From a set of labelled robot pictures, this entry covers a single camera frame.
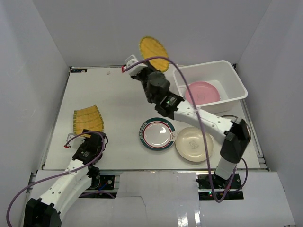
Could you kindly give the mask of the round bamboo pattern plate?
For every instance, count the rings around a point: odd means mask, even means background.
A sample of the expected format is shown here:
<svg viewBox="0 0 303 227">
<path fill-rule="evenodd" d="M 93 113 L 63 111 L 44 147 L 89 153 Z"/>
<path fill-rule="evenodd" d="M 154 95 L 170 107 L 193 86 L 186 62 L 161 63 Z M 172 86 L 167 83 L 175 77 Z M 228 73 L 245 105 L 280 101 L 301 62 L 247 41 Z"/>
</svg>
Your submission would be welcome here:
<svg viewBox="0 0 303 227">
<path fill-rule="evenodd" d="M 155 56 L 168 58 L 168 54 L 164 46 L 159 40 L 152 36 L 144 36 L 140 40 L 139 50 L 144 59 Z M 149 63 L 161 72 L 166 72 L 169 69 L 169 61 L 165 59 L 153 59 L 149 60 Z"/>
</svg>

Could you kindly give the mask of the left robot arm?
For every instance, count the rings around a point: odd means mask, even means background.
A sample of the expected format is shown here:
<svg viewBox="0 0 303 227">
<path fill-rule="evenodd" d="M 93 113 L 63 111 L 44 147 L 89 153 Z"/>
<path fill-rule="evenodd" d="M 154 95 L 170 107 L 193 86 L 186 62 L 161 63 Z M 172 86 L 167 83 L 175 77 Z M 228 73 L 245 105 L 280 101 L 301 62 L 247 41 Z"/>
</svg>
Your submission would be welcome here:
<svg viewBox="0 0 303 227">
<path fill-rule="evenodd" d="M 82 140 L 63 173 L 36 182 L 57 179 L 38 199 L 31 198 L 27 202 L 23 226 L 60 227 L 64 215 L 80 195 L 88 188 L 99 186 L 99 169 L 94 165 L 102 158 L 107 135 L 83 130 L 81 134 L 72 135 L 64 147 L 70 148 L 74 139 L 85 134 L 90 137 Z"/>
</svg>

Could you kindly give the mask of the fan-shaped bamboo pattern plate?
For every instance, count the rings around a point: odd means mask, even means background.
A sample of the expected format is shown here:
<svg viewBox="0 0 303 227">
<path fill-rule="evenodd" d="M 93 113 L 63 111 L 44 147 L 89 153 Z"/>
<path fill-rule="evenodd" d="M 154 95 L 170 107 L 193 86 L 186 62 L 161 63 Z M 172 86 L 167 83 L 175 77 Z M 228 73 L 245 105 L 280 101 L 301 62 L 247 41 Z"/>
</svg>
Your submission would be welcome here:
<svg viewBox="0 0 303 227">
<path fill-rule="evenodd" d="M 96 105 L 74 110 L 73 113 L 73 133 L 80 134 L 83 130 L 103 131 L 104 121 Z"/>
</svg>

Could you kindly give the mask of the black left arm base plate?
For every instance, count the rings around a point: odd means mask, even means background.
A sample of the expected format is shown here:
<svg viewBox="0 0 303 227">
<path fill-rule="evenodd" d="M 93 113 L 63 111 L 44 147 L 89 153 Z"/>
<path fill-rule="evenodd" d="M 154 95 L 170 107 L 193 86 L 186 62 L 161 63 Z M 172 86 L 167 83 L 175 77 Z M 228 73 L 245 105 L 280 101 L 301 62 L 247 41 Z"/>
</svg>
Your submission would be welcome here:
<svg viewBox="0 0 303 227">
<path fill-rule="evenodd" d="M 92 180 L 92 185 L 90 189 L 92 190 L 113 190 L 115 186 L 115 176 L 114 175 L 99 175 L 94 180 Z"/>
</svg>

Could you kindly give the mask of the pink round plate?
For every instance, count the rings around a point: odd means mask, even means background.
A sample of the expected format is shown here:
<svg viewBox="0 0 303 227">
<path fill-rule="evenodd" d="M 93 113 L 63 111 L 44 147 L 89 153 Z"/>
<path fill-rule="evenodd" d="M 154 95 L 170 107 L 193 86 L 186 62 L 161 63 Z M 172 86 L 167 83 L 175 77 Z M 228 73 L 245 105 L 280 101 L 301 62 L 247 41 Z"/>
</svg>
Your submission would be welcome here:
<svg viewBox="0 0 303 227">
<path fill-rule="evenodd" d="M 190 84 L 189 89 L 185 92 L 185 99 L 191 104 L 193 103 L 189 91 L 192 93 L 196 105 L 204 105 L 208 103 L 220 101 L 218 90 L 208 82 L 199 81 Z"/>
</svg>

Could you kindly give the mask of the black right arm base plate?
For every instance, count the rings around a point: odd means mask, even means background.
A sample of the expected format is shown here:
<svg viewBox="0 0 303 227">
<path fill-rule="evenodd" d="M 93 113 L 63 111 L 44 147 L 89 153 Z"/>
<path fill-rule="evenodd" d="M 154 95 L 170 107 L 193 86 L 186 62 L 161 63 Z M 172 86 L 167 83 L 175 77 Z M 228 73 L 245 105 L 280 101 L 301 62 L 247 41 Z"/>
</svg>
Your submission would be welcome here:
<svg viewBox="0 0 303 227">
<path fill-rule="evenodd" d="M 205 189 L 205 190 L 211 189 L 210 178 L 209 178 L 208 174 L 198 175 L 196 181 L 198 182 L 199 189 Z M 229 183 L 229 179 L 224 180 L 215 174 L 212 174 L 212 181 L 213 181 L 214 189 L 216 189 L 216 190 L 226 189 L 226 187 Z M 235 174 L 234 178 L 232 180 L 232 183 L 230 185 L 230 189 L 236 190 L 236 189 L 239 189 L 240 186 L 241 186 L 240 176 L 239 176 L 239 174 Z"/>
</svg>

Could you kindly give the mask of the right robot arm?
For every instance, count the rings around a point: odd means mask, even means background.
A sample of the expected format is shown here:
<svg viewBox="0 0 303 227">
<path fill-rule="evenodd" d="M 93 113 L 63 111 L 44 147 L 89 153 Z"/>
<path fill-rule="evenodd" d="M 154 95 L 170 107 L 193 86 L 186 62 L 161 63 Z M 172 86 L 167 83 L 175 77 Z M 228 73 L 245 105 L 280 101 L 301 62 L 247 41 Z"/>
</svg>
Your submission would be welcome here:
<svg viewBox="0 0 303 227">
<path fill-rule="evenodd" d="M 141 82 L 149 103 L 163 117 L 184 122 L 194 127 L 202 126 L 221 145 L 220 161 L 215 170 L 214 184 L 226 188 L 231 183 L 231 175 L 240 162 L 249 142 L 250 135 L 243 119 L 232 121 L 216 116 L 192 104 L 169 90 L 170 82 L 160 71 L 143 67 L 130 73 L 131 78 Z"/>
</svg>

